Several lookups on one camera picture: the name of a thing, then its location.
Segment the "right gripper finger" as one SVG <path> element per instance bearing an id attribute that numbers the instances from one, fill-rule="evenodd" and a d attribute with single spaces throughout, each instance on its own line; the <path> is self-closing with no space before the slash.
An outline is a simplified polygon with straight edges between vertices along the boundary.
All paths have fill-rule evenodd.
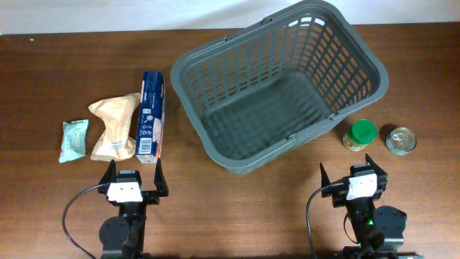
<path id="1" fill-rule="evenodd" d="M 365 154 L 365 160 L 368 164 L 370 164 L 370 166 L 372 167 L 372 169 L 374 170 L 374 172 L 377 174 L 377 178 L 379 180 L 387 180 L 387 173 L 381 168 L 379 167 L 374 161 L 373 159 L 371 159 L 370 155 L 369 154 Z"/>
<path id="2" fill-rule="evenodd" d="M 329 180 L 327 172 L 325 168 L 323 167 L 322 163 L 320 163 L 320 170 L 321 170 L 321 196 L 328 197 L 331 195 L 331 182 Z"/>

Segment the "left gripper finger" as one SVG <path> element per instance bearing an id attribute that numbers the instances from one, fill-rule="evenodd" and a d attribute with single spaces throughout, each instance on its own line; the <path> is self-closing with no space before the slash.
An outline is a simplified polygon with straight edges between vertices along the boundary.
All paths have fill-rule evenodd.
<path id="1" fill-rule="evenodd" d="M 106 194 L 109 189 L 109 185 L 111 183 L 114 183 L 115 181 L 116 181 L 116 162 L 115 160 L 111 160 L 106 172 L 104 173 L 103 177 L 98 183 L 99 184 L 98 192 L 100 194 Z"/>
<path id="2" fill-rule="evenodd" d="M 159 197 L 169 196 L 169 188 L 167 186 L 164 174 L 162 172 L 162 164 L 160 158 L 157 159 L 157 163 L 155 166 L 154 185 L 156 187 L 156 192 Z"/>

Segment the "tan paper pouch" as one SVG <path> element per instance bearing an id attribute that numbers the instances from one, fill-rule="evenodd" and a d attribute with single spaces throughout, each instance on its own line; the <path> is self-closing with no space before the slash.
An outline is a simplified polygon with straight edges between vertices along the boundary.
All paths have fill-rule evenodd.
<path id="1" fill-rule="evenodd" d="M 140 102 L 140 93 L 102 99 L 91 104 L 89 111 L 100 118 L 105 130 L 91 153 L 91 160 L 110 162 L 131 158 L 136 140 L 129 136 L 132 115 Z"/>

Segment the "silver tin can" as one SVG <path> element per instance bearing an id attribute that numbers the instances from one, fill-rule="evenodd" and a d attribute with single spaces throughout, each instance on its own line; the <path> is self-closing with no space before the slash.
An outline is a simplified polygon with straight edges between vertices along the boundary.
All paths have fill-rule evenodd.
<path id="1" fill-rule="evenodd" d="M 386 137 L 385 144 L 391 153 L 404 156 L 416 148 L 417 140 L 412 130 L 397 127 Z"/>

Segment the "green lidded jar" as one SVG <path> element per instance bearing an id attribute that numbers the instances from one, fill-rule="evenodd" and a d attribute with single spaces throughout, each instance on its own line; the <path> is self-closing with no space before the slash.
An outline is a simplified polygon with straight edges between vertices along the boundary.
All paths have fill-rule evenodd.
<path id="1" fill-rule="evenodd" d="M 360 151 L 368 146 L 377 137 L 377 127 L 368 119 L 355 121 L 344 134 L 342 142 L 344 147 L 351 151 Z"/>

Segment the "mint green wipes packet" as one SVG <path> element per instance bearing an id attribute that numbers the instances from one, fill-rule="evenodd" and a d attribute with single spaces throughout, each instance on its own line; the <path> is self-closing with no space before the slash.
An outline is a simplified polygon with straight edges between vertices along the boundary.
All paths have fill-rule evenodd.
<path id="1" fill-rule="evenodd" d="M 63 122 L 63 140 L 59 162 L 65 163 L 86 156 L 88 120 Z"/>

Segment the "blue cardboard box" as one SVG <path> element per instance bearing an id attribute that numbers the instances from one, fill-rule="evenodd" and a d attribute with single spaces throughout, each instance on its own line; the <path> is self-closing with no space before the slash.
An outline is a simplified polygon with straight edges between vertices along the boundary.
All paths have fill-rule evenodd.
<path id="1" fill-rule="evenodd" d="M 145 71 L 139 103 L 135 155 L 140 163 L 161 156 L 165 124 L 165 82 L 161 71 Z"/>

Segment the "grey plastic basket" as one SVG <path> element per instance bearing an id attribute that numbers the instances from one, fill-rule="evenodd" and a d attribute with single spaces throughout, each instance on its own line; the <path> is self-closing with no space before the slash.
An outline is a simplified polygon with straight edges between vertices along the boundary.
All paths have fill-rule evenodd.
<path id="1" fill-rule="evenodd" d="M 170 81 L 209 157 L 245 174 L 381 99 L 387 71 L 341 12 L 301 1 L 189 50 Z"/>

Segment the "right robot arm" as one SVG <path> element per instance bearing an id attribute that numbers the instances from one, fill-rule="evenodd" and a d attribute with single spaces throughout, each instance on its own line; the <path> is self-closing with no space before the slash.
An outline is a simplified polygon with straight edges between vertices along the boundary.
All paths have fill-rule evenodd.
<path id="1" fill-rule="evenodd" d="M 387 187 L 387 173 L 369 155 L 365 163 L 350 167 L 350 175 L 331 182 L 321 165 L 321 196 L 330 197 L 335 208 L 345 207 L 355 245 L 342 250 L 342 258 L 416 259 L 421 255 L 398 249 L 404 243 L 407 214 L 392 206 L 376 207 Z"/>

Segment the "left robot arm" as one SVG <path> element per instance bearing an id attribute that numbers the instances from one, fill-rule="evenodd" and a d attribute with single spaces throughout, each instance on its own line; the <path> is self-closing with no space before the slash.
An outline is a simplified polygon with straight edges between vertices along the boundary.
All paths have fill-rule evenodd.
<path id="1" fill-rule="evenodd" d="M 158 205 L 161 197 L 169 196 L 161 160 L 155 166 L 155 190 L 141 190 L 142 179 L 137 170 L 117 171 L 112 160 L 99 181 L 98 192 L 119 208 L 115 217 L 107 219 L 100 227 L 99 240 L 103 245 L 102 258 L 151 258 L 144 251 L 144 231 L 147 207 Z"/>

